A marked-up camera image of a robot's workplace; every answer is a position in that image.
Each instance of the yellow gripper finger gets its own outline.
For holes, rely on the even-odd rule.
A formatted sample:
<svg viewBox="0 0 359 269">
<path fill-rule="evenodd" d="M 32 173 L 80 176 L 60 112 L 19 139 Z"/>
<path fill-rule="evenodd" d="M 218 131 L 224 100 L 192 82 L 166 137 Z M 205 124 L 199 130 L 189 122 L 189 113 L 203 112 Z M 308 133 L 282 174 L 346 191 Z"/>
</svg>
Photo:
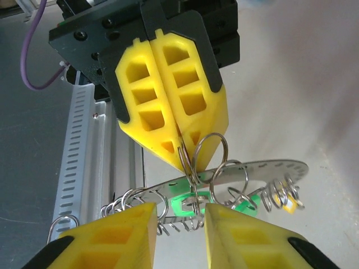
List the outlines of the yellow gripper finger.
<svg viewBox="0 0 359 269">
<path fill-rule="evenodd" d="M 130 116 L 120 128 L 141 146 L 183 171 L 177 148 L 181 138 L 192 158 L 198 142 L 228 127 L 225 88 L 210 88 L 196 44 L 174 33 L 156 31 L 156 39 L 134 40 L 116 68 Z M 200 152 L 197 169 L 211 160 L 219 137 L 211 137 Z"/>
<path fill-rule="evenodd" d="M 145 203 L 65 231 L 74 240 L 48 269 L 151 269 L 157 208 Z"/>
<path fill-rule="evenodd" d="M 210 269 L 312 268 L 288 241 L 304 237 L 222 205 L 206 205 L 205 234 Z"/>
</svg>

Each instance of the slotted metal rail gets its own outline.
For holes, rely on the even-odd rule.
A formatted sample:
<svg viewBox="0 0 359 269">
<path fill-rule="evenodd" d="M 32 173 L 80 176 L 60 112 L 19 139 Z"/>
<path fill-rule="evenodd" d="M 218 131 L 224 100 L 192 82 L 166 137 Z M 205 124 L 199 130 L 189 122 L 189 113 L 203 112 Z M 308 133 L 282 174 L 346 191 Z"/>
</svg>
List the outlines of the slotted metal rail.
<svg viewBox="0 0 359 269">
<path fill-rule="evenodd" d="M 116 193 L 144 186 L 142 148 L 120 130 L 111 102 L 93 96 L 92 84 L 73 87 L 53 220 L 96 220 Z M 52 240 L 74 225 L 60 221 Z"/>
</svg>

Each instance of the metal ring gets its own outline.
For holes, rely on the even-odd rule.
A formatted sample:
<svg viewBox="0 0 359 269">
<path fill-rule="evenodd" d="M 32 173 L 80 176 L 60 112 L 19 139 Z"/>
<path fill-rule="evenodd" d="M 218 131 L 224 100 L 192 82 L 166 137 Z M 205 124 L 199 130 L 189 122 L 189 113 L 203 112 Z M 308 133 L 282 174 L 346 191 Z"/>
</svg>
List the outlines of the metal ring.
<svg viewBox="0 0 359 269">
<path fill-rule="evenodd" d="M 126 206 L 126 203 L 127 203 L 127 200 L 130 198 L 130 197 L 133 197 L 135 195 L 137 195 L 138 193 L 142 192 L 145 188 L 137 188 L 137 189 L 134 189 L 132 190 L 131 192 L 126 192 L 123 196 L 122 196 L 122 200 L 121 200 L 121 207 L 122 207 L 122 211 L 125 210 L 125 206 Z M 143 203 L 145 203 L 145 201 L 141 198 L 141 200 L 137 199 L 137 197 L 133 197 L 133 199 L 136 199 L 138 201 L 143 201 Z"/>
<path fill-rule="evenodd" d="M 111 210 L 109 212 L 111 212 L 111 214 L 114 214 L 114 208 L 116 206 L 118 206 L 119 204 L 121 204 L 122 207 L 122 198 L 124 196 L 126 196 L 128 193 L 132 192 L 132 189 L 129 189 L 128 191 L 126 191 L 122 196 L 118 197 L 116 200 L 114 200 L 112 203 L 109 203 L 108 205 L 111 206 Z"/>
<path fill-rule="evenodd" d="M 253 210 L 257 210 L 258 206 L 257 204 L 253 201 L 253 199 L 249 196 L 249 195 L 245 195 L 244 193 L 240 192 L 239 190 L 233 188 L 233 187 L 228 187 L 227 191 L 229 192 L 229 194 L 231 194 L 231 196 L 233 198 L 235 198 L 235 196 L 231 193 L 231 191 L 236 192 L 237 194 L 239 194 L 243 200 L 248 201 L 250 204 L 252 204 L 252 208 Z"/>
<path fill-rule="evenodd" d="M 70 219 L 70 220 L 73 220 L 74 223 L 75 223 L 75 227 L 79 227 L 80 226 L 80 221 L 77 217 L 75 217 L 74 215 L 63 215 L 63 216 L 60 216 L 58 218 L 56 218 L 52 223 L 51 223 L 51 226 L 50 226 L 50 230 L 49 230 L 49 234 L 47 236 L 47 240 L 46 240 L 46 245 L 48 243 L 50 243 L 51 241 L 51 236 L 52 236 L 52 233 L 54 231 L 54 228 L 55 226 L 62 220 L 64 219 Z"/>
<path fill-rule="evenodd" d="M 179 160 L 181 161 L 181 165 L 183 167 L 183 171 L 185 172 L 185 176 L 189 182 L 189 184 L 191 186 L 195 185 L 196 183 L 194 182 L 194 179 L 192 177 L 193 175 L 193 171 L 191 168 L 191 163 L 190 163 L 190 158 L 188 156 L 188 152 L 186 149 L 185 144 L 182 144 L 181 147 L 178 147 L 178 156 L 179 156 Z"/>
<path fill-rule="evenodd" d="M 233 202 L 226 202 L 226 203 L 221 203 L 217 200 L 217 197 L 215 196 L 215 193 L 214 193 L 214 181 L 216 180 L 216 178 L 218 177 L 221 169 L 226 165 L 226 164 L 229 164 L 229 163 L 234 163 L 234 164 L 241 164 L 240 161 L 237 161 L 237 160 L 228 160 L 224 163 L 222 163 L 220 166 L 218 166 L 218 168 L 216 169 L 216 171 L 214 172 L 212 178 L 211 178 L 211 181 L 209 183 L 209 193 L 211 194 L 211 198 L 212 200 L 217 203 L 217 204 L 220 204 L 220 205 L 223 205 L 223 206 L 229 206 L 229 207 L 232 207 L 234 205 L 236 205 L 238 203 L 238 201 L 241 199 L 241 196 L 237 197 Z M 244 168 L 244 172 L 246 174 L 246 183 L 245 183 L 245 187 L 244 187 L 244 190 L 247 188 L 247 185 L 248 185 L 248 182 L 249 182 L 249 178 L 248 178 L 248 173 L 247 173 L 247 169 Z"/>
<path fill-rule="evenodd" d="M 206 181 L 201 180 L 198 177 L 198 175 L 197 175 L 197 160 L 198 160 L 199 153 L 200 153 L 200 150 L 202 148 L 202 145 L 203 145 L 204 141 L 207 140 L 211 136 L 219 136 L 220 141 L 222 142 L 222 146 L 223 146 L 222 163 L 225 163 L 228 160 L 228 143 L 227 143 L 227 140 L 224 138 L 224 136 L 222 134 L 220 134 L 220 133 L 210 133 L 210 134 L 207 134 L 205 137 L 203 137 L 201 139 L 201 141 L 197 144 L 197 146 L 195 148 L 195 151 L 194 151 L 194 154 L 193 154 L 193 157 L 192 157 L 192 177 L 194 178 L 194 181 L 197 182 L 197 184 L 200 184 L 200 183 L 208 184 L 209 183 L 209 180 L 207 180 L 207 182 L 206 182 Z"/>
<path fill-rule="evenodd" d="M 100 210 L 101 217 L 106 217 L 106 215 L 105 215 L 106 207 L 107 207 L 107 206 L 101 207 L 101 210 Z"/>
<path fill-rule="evenodd" d="M 168 209 L 169 209 L 169 205 L 168 205 L 168 199 L 165 198 L 162 194 L 160 194 L 158 191 L 149 191 L 149 192 L 152 192 L 152 193 L 155 193 L 159 196 L 159 198 L 161 198 L 161 200 L 164 202 L 164 209 L 163 209 L 163 212 L 162 214 L 157 217 L 157 221 L 160 221 L 162 220 L 168 213 Z"/>
<path fill-rule="evenodd" d="M 192 210 L 193 210 L 193 213 L 198 216 L 201 214 L 201 211 L 200 211 L 200 200 L 198 198 L 198 190 L 197 190 L 197 187 L 196 186 L 191 186 L 190 188 L 191 192 L 194 192 L 195 193 L 195 198 L 196 198 L 196 201 L 195 203 L 192 203 Z"/>
</svg>

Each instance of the silver wire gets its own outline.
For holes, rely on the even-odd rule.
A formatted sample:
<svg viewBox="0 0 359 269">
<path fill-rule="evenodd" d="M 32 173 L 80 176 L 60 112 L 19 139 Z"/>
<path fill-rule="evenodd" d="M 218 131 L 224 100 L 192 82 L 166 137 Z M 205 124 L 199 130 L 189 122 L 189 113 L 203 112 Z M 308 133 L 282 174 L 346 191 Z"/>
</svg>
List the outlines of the silver wire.
<svg viewBox="0 0 359 269">
<path fill-rule="evenodd" d="M 247 189 L 248 182 L 249 182 L 249 178 L 248 178 L 247 169 L 244 168 L 243 171 L 244 171 L 245 174 L 246 174 L 246 181 L 245 181 L 245 185 L 244 185 L 244 187 L 243 187 L 242 192 L 240 192 L 241 195 L 239 195 L 236 199 L 234 199 L 234 201 L 225 201 L 225 202 L 223 202 L 223 203 L 219 202 L 218 199 L 217 199 L 217 197 L 216 197 L 216 195 L 215 195 L 215 193 L 214 193 L 214 182 L 215 182 L 215 180 L 217 179 L 217 177 L 220 175 L 220 172 L 222 171 L 222 169 L 223 169 L 224 167 L 226 167 L 228 164 L 238 165 L 238 164 L 241 164 L 241 162 L 240 162 L 240 161 L 237 161 L 237 160 L 228 160 L 228 161 L 226 161 L 226 162 L 224 162 L 224 163 L 221 163 L 221 165 L 217 167 L 216 171 L 214 172 L 214 174 L 213 174 L 213 176 L 212 176 L 212 178 L 211 178 L 211 181 L 210 181 L 210 183 L 209 183 L 209 192 L 210 192 L 210 194 L 211 194 L 212 200 L 213 200 L 215 203 L 217 203 L 217 204 L 219 204 L 219 205 L 227 206 L 227 207 L 232 207 L 232 206 L 234 206 L 234 205 L 238 205 L 238 204 L 239 204 L 238 202 L 239 202 L 241 199 L 243 199 L 243 195 L 242 195 L 242 194 L 244 194 L 244 191 Z"/>
<path fill-rule="evenodd" d="M 269 182 L 261 191 L 260 198 L 267 212 L 271 212 L 272 205 L 281 209 L 288 204 L 288 195 L 293 197 L 299 209 L 304 209 L 303 203 L 299 199 L 298 186 L 295 186 L 289 175 L 284 176 L 284 182 L 275 179 Z"/>
<path fill-rule="evenodd" d="M 107 217 L 109 215 L 115 214 L 116 212 L 121 212 L 126 210 L 126 208 L 131 208 L 131 203 L 127 203 L 129 199 L 138 200 L 140 203 L 145 203 L 145 201 L 141 197 L 137 197 L 135 195 L 141 193 L 145 188 L 137 188 L 137 189 L 129 189 L 124 193 L 124 195 L 116 198 L 113 202 L 105 205 L 101 208 L 100 214 L 101 217 Z M 167 197 L 160 194 L 158 191 L 149 191 L 150 193 L 156 194 L 164 203 L 164 208 L 160 216 L 157 217 L 157 220 L 160 221 L 164 217 L 166 217 L 169 210 L 169 203 Z"/>
<path fill-rule="evenodd" d="M 224 136 L 220 133 L 210 133 L 207 134 L 205 137 L 203 137 L 201 139 L 201 141 L 197 144 L 193 157 L 192 157 L 192 162 L 191 162 L 191 167 L 192 167 L 192 177 L 194 179 L 194 182 L 196 182 L 196 184 L 200 184 L 200 183 L 206 183 L 208 184 L 210 182 L 210 180 L 201 180 L 198 177 L 198 173 L 197 173 L 197 161 L 198 161 L 198 157 L 199 157 L 199 153 L 201 151 L 201 148 L 203 147 L 203 143 L 210 138 L 211 136 L 218 136 L 220 138 L 220 141 L 222 143 L 223 146 L 223 156 L 222 156 L 222 162 L 221 165 L 225 162 L 227 162 L 228 160 L 228 143 L 227 140 L 224 138 Z"/>
<path fill-rule="evenodd" d="M 47 240 L 46 240 L 46 245 L 48 243 L 50 243 L 51 241 L 51 236 L 52 236 L 52 233 L 54 232 L 54 228 L 55 226 L 62 220 L 65 220 L 65 219 L 70 219 L 72 220 L 74 223 L 75 223 L 75 227 L 79 227 L 80 226 L 80 221 L 77 217 L 75 217 L 74 215 L 63 215 L 63 216 L 60 216 L 58 218 L 56 218 L 52 223 L 51 223 L 51 226 L 50 226 L 50 229 L 49 229 L 49 234 L 47 236 Z"/>
</svg>

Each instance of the metal spring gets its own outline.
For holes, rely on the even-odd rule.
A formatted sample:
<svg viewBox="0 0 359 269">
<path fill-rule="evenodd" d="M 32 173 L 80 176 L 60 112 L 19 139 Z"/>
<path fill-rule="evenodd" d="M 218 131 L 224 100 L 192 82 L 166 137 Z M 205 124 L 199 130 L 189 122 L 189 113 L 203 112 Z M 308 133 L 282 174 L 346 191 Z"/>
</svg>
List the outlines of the metal spring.
<svg viewBox="0 0 359 269">
<path fill-rule="evenodd" d="M 255 191 L 247 195 L 233 187 L 228 187 L 227 191 L 233 198 L 235 198 L 234 202 L 236 203 L 229 200 L 225 201 L 223 204 L 225 206 L 231 207 L 231 209 L 234 209 L 239 203 L 243 201 L 248 201 L 249 203 L 251 203 L 251 207 L 253 207 L 253 209 L 257 209 L 258 206 L 251 197 L 259 194 L 261 201 L 263 202 L 264 208 L 267 210 L 267 212 L 271 212 L 272 204 L 278 209 L 281 209 L 283 208 L 283 206 L 286 206 L 288 204 L 288 196 L 290 195 L 296 201 L 298 208 L 304 209 L 304 204 L 299 199 L 298 190 L 299 187 L 295 186 L 292 182 L 292 179 L 286 175 L 284 177 L 284 182 L 280 181 L 279 179 L 275 179 L 267 183 L 265 187 L 256 189 Z M 237 194 L 239 194 L 239 196 L 235 197 L 232 192 L 236 192 Z"/>
<path fill-rule="evenodd" d="M 278 179 L 269 182 L 261 190 L 260 197 L 267 212 L 271 211 L 272 204 L 278 209 L 286 206 L 288 204 L 289 195 L 296 201 L 299 209 L 304 209 L 304 205 L 299 199 L 298 190 L 299 187 L 295 186 L 292 179 L 286 175 L 284 182 Z"/>
<path fill-rule="evenodd" d="M 203 228 L 204 227 L 204 218 L 202 217 L 201 219 L 197 220 L 197 225 L 194 225 L 194 219 L 190 218 L 191 221 L 191 228 L 184 222 L 184 221 L 180 221 L 178 223 L 180 223 L 184 229 L 186 231 L 196 231 L 199 228 Z M 180 233 L 181 230 L 175 226 L 175 224 L 173 222 L 169 222 L 169 223 L 158 223 L 157 228 L 157 235 L 161 236 L 163 233 L 165 233 L 167 236 L 170 236 L 169 231 L 166 229 L 166 227 L 164 225 L 169 225 L 170 227 L 172 227 L 176 232 Z"/>
<path fill-rule="evenodd" d="M 48 236 L 47 236 L 47 240 L 46 240 L 46 245 L 48 243 L 51 242 L 51 236 L 52 236 L 52 233 L 54 232 L 54 229 L 55 229 L 55 226 L 62 220 L 66 220 L 66 219 L 70 219 L 72 220 L 74 223 L 75 223 L 75 227 L 79 227 L 80 226 L 80 221 L 77 217 L 75 217 L 74 215 L 63 215 L 63 216 L 60 216 L 58 218 L 56 218 L 52 223 L 51 223 L 51 226 L 50 226 L 50 229 L 49 229 L 49 233 L 48 233 Z"/>
<path fill-rule="evenodd" d="M 133 200 L 137 200 L 140 203 L 145 203 L 145 201 L 141 197 L 136 197 L 135 195 L 142 192 L 145 188 L 137 188 L 137 189 L 129 189 L 127 192 L 124 193 L 124 195 L 118 197 L 113 202 L 109 203 L 108 205 L 105 205 L 101 208 L 101 217 L 107 217 L 109 215 L 115 214 L 116 212 L 121 212 L 126 210 L 126 208 L 131 208 L 131 202 Z M 162 202 L 164 203 L 164 209 L 160 216 L 157 217 L 158 221 L 161 221 L 163 218 L 166 217 L 169 209 L 168 204 L 168 198 L 162 194 L 160 194 L 158 191 L 149 191 L 150 193 L 154 193 L 160 197 Z"/>
</svg>

